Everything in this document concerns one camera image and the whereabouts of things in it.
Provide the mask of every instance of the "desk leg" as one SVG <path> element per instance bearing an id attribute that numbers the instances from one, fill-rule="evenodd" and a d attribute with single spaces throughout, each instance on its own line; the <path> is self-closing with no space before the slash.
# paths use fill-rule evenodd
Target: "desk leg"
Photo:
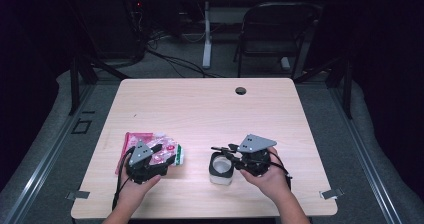
<path id="1" fill-rule="evenodd" d="M 209 2 L 205 2 L 205 49 L 203 51 L 203 68 L 211 67 L 211 26 L 209 22 Z"/>

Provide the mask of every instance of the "office chair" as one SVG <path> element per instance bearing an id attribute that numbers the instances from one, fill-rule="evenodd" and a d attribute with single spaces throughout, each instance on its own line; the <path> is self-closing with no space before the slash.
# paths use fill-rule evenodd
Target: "office chair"
<path id="1" fill-rule="evenodd" d="M 262 3 L 249 9 L 243 19 L 239 43 L 233 61 L 238 56 L 238 77 L 242 58 L 295 57 L 291 67 L 294 78 L 305 32 L 318 20 L 320 8 L 307 3 Z"/>

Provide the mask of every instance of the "gray carpet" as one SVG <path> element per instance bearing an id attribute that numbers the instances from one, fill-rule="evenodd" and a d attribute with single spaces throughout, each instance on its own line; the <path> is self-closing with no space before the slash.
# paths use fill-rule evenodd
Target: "gray carpet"
<path id="1" fill-rule="evenodd" d="M 212 67 L 207 72 L 235 77 L 236 64 L 232 62 L 234 41 L 225 38 L 214 40 L 216 45 L 213 46 Z M 203 42 L 188 43 L 164 39 L 157 44 L 158 53 L 189 60 L 200 66 Z M 246 77 L 287 75 L 281 71 L 276 60 L 270 60 L 268 64 L 264 64 L 262 60 L 260 64 L 261 68 L 258 70 L 258 64 L 255 65 L 254 61 L 247 63 L 243 73 Z M 201 77 L 193 71 L 181 67 L 175 68 L 184 77 Z M 151 54 L 146 54 L 142 62 L 119 70 L 135 78 L 180 77 L 170 64 Z M 59 150 L 58 158 L 49 170 L 49 175 L 41 185 L 28 212 L 26 215 L 24 213 L 23 223 L 72 223 L 70 217 L 72 201 L 65 199 L 65 196 L 69 191 L 78 190 L 118 87 L 115 77 L 102 70 L 96 71 L 101 81 L 92 89 L 87 87 L 86 90 L 91 90 L 87 102 L 67 129 L 67 134 L 63 136 L 63 148 Z M 65 73 L 58 79 L 61 89 L 50 116 L 18 171 L 0 194 L 1 222 L 4 222 L 10 210 L 13 210 L 13 205 L 19 199 L 38 163 L 57 141 L 63 125 L 70 121 L 67 116 L 70 110 L 68 75 L 69 73 Z M 358 160 L 354 140 L 343 121 L 343 113 L 337 108 L 339 104 L 333 100 L 331 91 L 323 83 L 325 76 L 323 74 L 306 84 L 299 84 L 297 90 L 330 185 L 332 188 L 342 188 L 346 194 L 337 200 L 339 211 L 336 215 L 314 217 L 313 223 L 387 223 Z M 352 114 L 355 126 L 403 223 L 424 223 L 423 203 L 404 185 L 373 137 L 372 124 L 363 102 L 362 92 L 357 85 L 353 88 Z M 71 134 L 76 124 L 75 120 L 79 118 L 80 121 L 90 121 L 89 129 L 86 134 Z M 79 220 L 77 223 L 100 222 L 101 220 Z"/>

